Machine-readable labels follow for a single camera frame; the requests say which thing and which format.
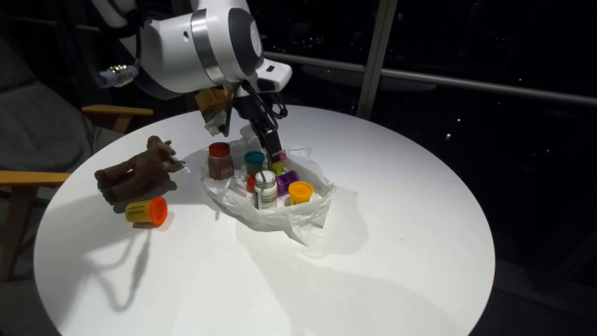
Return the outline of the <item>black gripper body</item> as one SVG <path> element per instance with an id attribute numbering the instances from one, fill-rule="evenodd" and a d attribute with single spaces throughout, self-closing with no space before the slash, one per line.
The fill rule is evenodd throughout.
<path id="1" fill-rule="evenodd" d="M 286 102 L 278 92 L 258 92 L 252 85 L 243 85 L 243 92 L 234 98 L 234 107 L 250 120 L 254 134 L 269 154 L 282 150 L 278 120 L 288 115 Z"/>

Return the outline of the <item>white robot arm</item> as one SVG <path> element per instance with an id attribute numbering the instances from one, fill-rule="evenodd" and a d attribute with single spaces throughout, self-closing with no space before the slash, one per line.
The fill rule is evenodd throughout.
<path id="1" fill-rule="evenodd" d="M 151 18 L 142 0 L 92 0 L 105 31 L 133 57 L 97 72 L 101 87 L 144 79 L 155 96 L 230 87 L 232 106 L 248 119 L 269 154 L 282 150 L 273 102 L 293 76 L 288 63 L 263 55 L 247 0 L 191 0 L 193 10 Z"/>

